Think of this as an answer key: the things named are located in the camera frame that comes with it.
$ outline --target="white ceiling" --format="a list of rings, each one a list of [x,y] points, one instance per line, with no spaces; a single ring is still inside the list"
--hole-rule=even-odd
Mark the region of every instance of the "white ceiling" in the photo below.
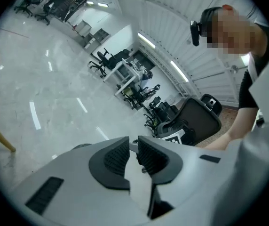
[[[211,53],[205,44],[191,43],[190,21],[200,20],[204,9],[223,4],[232,5],[246,16],[253,7],[251,0],[116,0],[120,11],[134,18],[139,32],[156,45],[153,50],[142,42],[144,50],[167,74],[179,91],[185,95],[208,93],[222,104],[237,106],[238,88],[245,71],[240,59],[228,63]],[[254,20],[257,12],[250,18]],[[189,79],[183,78],[170,64],[173,60]],[[230,67],[242,68],[237,74]]]

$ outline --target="white table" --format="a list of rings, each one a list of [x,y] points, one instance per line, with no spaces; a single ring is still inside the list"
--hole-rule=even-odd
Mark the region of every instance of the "white table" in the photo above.
[[[112,74],[114,74],[122,65],[124,65],[133,74],[133,76],[115,93],[115,96],[117,96],[122,90],[124,90],[132,81],[140,77],[139,73],[135,69],[130,67],[125,59],[122,59],[122,61],[117,63],[116,67],[105,77],[103,82],[106,82],[107,79]]]

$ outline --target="black rectangular slot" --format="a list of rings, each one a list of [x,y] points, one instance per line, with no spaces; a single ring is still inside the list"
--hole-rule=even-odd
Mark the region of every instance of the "black rectangular slot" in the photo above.
[[[42,215],[63,181],[61,178],[50,177],[25,205],[37,214]]]
[[[204,159],[206,161],[211,161],[215,163],[219,163],[220,158],[215,156],[209,156],[209,155],[201,155],[199,158]]]

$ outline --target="black cap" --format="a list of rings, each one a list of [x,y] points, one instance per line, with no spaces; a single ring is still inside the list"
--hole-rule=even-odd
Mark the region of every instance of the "black cap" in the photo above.
[[[207,8],[201,14],[200,23],[201,23],[201,37],[210,38],[207,36],[207,32],[212,32],[212,19],[213,15],[216,14],[217,10],[222,7],[213,7]]]

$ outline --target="neck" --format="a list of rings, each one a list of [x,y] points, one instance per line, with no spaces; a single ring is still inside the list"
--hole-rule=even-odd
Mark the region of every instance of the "neck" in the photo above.
[[[265,54],[267,44],[268,39],[266,33],[257,24],[254,24],[251,53],[262,57]]]

